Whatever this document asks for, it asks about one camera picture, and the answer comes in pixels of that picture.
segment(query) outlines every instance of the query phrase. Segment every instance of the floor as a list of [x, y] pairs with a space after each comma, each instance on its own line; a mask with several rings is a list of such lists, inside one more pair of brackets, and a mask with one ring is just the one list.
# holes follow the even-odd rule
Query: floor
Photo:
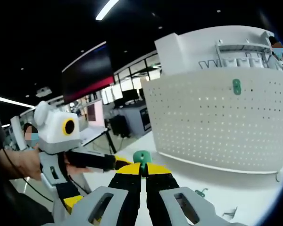
[[[120, 137], [113, 135], [112, 131], [110, 131], [109, 133], [116, 151], [122, 150], [123, 148], [127, 147], [128, 145], [130, 145], [131, 143], [137, 140], [137, 138], [135, 137], [122, 139]], [[110, 154], [109, 145], [106, 136], [101, 136], [97, 138], [94, 142], [91, 142], [88, 145], [86, 145], [86, 148], [95, 152]], [[27, 178], [27, 180], [41, 194], [53, 200], [53, 197], [51, 196], [50, 192], [47, 190], [47, 188], [43, 185], [41, 181], [36, 181], [32, 178]], [[26, 195], [28, 195], [38, 203], [45, 206], [49, 211], [52, 211], [53, 203], [44, 199], [39, 194], [37, 194], [30, 186], [28, 186], [28, 184], [24, 180], [18, 179], [13, 181], [12, 183], [19, 192], [25, 193]]]

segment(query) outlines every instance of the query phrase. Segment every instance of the green clip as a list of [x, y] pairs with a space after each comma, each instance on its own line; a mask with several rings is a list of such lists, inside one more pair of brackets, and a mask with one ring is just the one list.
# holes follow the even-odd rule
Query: green clip
[[236, 94], [236, 95], [241, 94], [241, 83], [240, 83], [239, 79], [233, 80], [233, 89], [234, 89], [234, 94]]
[[141, 163], [141, 169], [143, 172], [147, 162], [152, 162], [151, 154], [148, 151], [137, 151], [133, 154], [133, 161], [134, 163]]
[[207, 188], [203, 189], [202, 191], [199, 190], [195, 190], [195, 193], [199, 196], [201, 196], [202, 198], [204, 198], [206, 195], [203, 193], [205, 190], [208, 190]]

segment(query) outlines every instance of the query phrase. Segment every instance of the white shelf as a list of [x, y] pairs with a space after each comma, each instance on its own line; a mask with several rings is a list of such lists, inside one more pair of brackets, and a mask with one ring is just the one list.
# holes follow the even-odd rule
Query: white shelf
[[236, 43], [236, 44], [218, 44], [220, 52], [234, 52], [234, 51], [256, 51], [270, 53], [271, 49], [268, 45], [255, 43]]

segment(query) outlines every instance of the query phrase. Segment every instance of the metal rack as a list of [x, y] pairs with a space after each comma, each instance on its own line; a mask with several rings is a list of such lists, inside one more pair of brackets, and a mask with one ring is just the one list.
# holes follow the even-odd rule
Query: metal rack
[[221, 60], [222, 53], [230, 52], [258, 52], [262, 54], [263, 62], [267, 65], [266, 54], [271, 54], [271, 48], [269, 45], [256, 44], [256, 43], [236, 43], [236, 44], [215, 44], [218, 59], [221, 67], [224, 67]]

